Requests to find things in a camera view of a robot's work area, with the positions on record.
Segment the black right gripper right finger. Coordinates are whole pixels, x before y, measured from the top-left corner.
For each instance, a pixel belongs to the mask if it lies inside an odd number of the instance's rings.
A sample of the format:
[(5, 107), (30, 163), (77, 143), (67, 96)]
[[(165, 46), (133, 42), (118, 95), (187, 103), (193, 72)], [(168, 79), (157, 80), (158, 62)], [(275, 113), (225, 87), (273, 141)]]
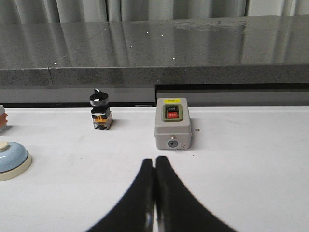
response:
[(233, 232), (186, 188), (165, 156), (155, 162), (160, 232)]

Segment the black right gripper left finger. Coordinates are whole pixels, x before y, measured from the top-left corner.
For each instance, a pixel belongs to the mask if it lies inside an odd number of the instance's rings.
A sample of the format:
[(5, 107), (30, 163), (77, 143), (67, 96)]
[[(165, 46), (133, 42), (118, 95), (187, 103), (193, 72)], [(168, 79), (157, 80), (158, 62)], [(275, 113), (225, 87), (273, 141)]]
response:
[(155, 169), (142, 161), (134, 181), (119, 202), (89, 232), (152, 232), (154, 224)]

